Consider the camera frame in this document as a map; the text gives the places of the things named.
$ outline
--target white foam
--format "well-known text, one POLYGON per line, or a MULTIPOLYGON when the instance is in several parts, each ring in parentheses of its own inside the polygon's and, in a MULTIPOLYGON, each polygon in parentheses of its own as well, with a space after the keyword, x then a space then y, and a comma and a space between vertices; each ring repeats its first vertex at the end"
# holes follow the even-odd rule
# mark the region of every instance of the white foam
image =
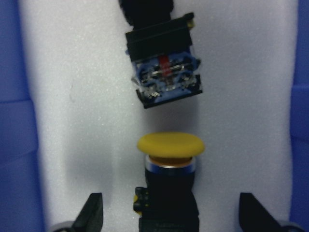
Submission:
POLYGON ((296 0, 175 0, 173 17, 196 15, 204 93, 147 110, 130 82, 131 28, 118 1, 21 3, 48 227, 74 220, 102 191, 103 231, 138 231, 132 199, 145 180, 136 142, 170 130, 207 145, 194 187, 200 231, 239 231, 242 191, 288 219, 296 0))

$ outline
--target foam padding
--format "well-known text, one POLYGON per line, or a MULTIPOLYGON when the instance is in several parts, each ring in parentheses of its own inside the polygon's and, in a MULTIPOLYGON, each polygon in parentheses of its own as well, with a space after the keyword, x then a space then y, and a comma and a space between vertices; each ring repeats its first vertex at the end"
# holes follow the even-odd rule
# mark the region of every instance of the foam padding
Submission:
POLYGON ((297 0, 175 0, 191 30, 203 93, 145 110, 131 84, 118 1, 20 1, 50 227, 102 192, 104 232, 138 231, 132 197, 146 186, 136 142, 157 131, 195 134, 201 231, 239 232, 240 192, 288 220, 289 135, 297 0))

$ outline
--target yellow mushroom button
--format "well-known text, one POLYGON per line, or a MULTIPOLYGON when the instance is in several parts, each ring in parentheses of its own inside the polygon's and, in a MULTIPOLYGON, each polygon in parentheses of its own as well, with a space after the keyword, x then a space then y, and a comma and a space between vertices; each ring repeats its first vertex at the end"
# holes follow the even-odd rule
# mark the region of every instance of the yellow mushroom button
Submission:
POLYGON ((195 135, 183 132, 157 132, 140 138, 140 151, 160 158, 190 158, 202 153, 203 141, 195 135))

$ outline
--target blue fabric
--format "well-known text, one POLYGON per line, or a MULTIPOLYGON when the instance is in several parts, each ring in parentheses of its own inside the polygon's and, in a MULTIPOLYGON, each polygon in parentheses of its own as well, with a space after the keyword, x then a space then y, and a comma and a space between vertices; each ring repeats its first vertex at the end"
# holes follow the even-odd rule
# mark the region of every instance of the blue fabric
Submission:
POLYGON ((309 1, 298 3, 298 36, 291 98, 293 195, 290 220, 309 231, 309 1))
POLYGON ((43 232, 38 138, 18 2, 0 1, 0 231, 43 232))

